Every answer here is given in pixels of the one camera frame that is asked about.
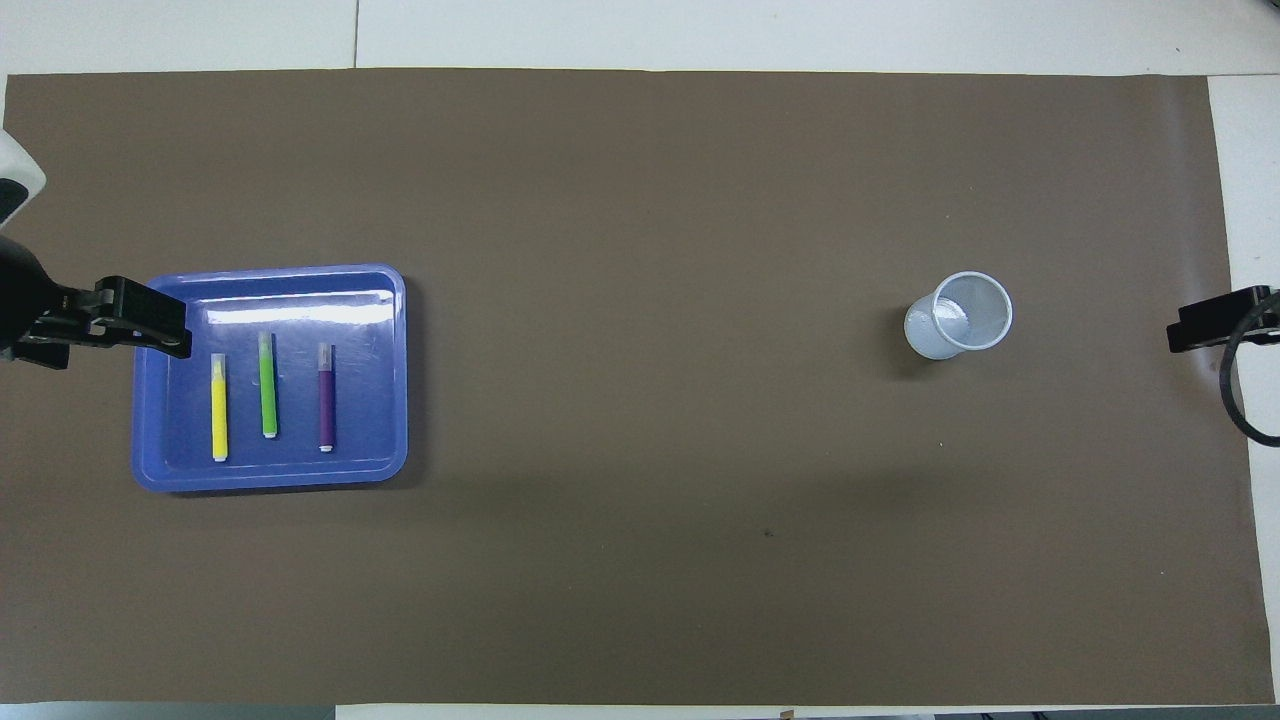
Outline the translucent plastic cup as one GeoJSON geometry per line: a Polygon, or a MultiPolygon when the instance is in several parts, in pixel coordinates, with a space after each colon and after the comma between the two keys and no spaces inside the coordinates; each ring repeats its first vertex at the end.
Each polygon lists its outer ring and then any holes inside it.
{"type": "Polygon", "coordinates": [[[910,348],[932,361],[995,347],[1014,322],[1007,290],[983,272],[957,272],[918,299],[905,313],[910,348]]]}

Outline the yellow marker pen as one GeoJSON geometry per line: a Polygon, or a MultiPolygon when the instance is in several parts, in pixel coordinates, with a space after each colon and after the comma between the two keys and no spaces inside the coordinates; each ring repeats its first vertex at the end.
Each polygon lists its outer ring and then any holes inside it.
{"type": "Polygon", "coordinates": [[[211,354],[210,357],[210,404],[211,457],[214,462],[225,462],[229,459],[229,421],[224,354],[211,354]]]}

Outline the blue plastic tray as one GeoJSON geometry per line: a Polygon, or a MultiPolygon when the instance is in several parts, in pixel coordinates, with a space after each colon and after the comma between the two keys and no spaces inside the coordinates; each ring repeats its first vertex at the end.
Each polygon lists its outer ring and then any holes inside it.
{"type": "Polygon", "coordinates": [[[131,465],[161,493],[378,483],[408,454],[406,290],[385,264],[161,275],[192,354],[134,355],[131,465]],[[274,341],[279,433],[261,432],[259,333],[274,341]],[[333,346],[335,448],[317,447],[317,346],[333,346]],[[229,459],[214,462],[210,357],[227,356],[229,459]]]}

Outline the brown table mat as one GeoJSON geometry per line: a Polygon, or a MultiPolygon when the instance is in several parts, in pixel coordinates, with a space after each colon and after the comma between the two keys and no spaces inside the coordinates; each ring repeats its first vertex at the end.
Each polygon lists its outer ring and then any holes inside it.
{"type": "Polygon", "coordinates": [[[132,356],[0,363],[0,703],[1271,703],[1206,79],[13,77],[59,281],[385,263],[410,448],[160,495],[132,356]],[[906,310],[1012,300],[943,361],[906,310]]]}

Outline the green marker pen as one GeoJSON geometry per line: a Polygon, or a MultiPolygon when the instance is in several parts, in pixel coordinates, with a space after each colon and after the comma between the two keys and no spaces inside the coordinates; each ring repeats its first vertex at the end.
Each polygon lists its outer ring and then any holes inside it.
{"type": "Polygon", "coordinates": [[[274,341],[270,332],[259,333],[259,397],[262,437],[275,439],[279,433],[274,341]]]}

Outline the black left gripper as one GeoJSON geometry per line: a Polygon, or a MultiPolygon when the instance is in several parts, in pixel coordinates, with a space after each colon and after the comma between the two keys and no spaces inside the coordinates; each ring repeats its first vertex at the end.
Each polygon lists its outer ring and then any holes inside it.
{"type": "Polygon", "coordinates": [[[26,246],[0,234],[0,361],[65,369],[76,346],[188,359],[192,343],[180,300],[122,275],[92,290],[60,286],[26,246]]]}

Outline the purple marker pen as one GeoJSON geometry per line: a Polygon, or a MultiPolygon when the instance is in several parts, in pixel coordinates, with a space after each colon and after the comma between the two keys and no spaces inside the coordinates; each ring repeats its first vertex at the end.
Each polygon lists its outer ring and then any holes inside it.
{"type": "Polygon", "coordinates": [[[317,346],[317,447],[330,454],[337,445],[337,401],[333,346],[317,346]]]}

